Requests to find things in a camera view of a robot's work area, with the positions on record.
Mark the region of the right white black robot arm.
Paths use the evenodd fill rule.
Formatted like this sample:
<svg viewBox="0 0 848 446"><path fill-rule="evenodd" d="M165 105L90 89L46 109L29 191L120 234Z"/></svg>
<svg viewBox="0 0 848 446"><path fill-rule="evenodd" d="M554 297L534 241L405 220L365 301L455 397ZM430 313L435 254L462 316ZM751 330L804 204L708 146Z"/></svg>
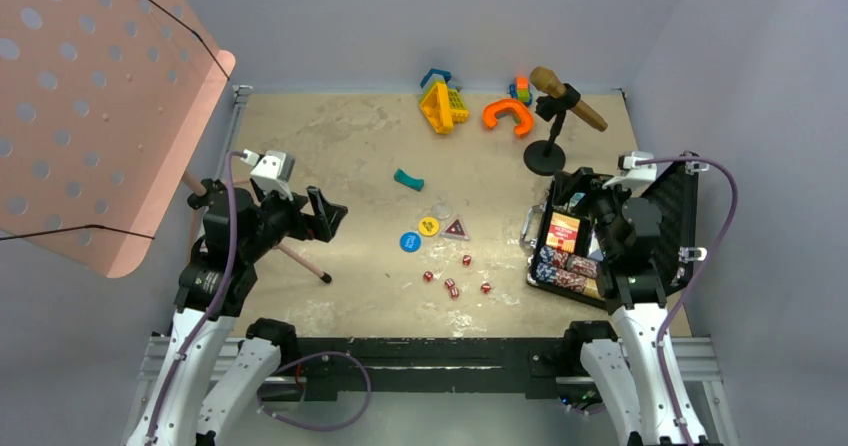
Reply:
<svg viewBox="0 0 848 446"><path fill-rule="evenodd" d="M667 295L653 261L662 214L620 187L587 194L577 205L601 252L598 281L610 319L574 325L561 358L587 372L623 445L707 445L668 333Z"/></svg>

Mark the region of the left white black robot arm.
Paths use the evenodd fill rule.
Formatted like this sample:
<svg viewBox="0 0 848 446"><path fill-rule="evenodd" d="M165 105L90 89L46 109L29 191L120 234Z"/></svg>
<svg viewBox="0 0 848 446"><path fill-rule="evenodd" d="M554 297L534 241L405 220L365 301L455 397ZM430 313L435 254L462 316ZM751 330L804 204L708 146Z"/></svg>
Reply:
<svg viewBox="0 0 848 446"><path fill-rule="evenodd" d="M296 329L260 318L219 379L213 374L247 295L256 262L291 237L330 242L348 213L310 186L287 199L277 191L232 188L204 179L188 205L204 210L205 234L178 279L168 348L130 445L222 445L271 374L292 371L300 357Z"/></svg>

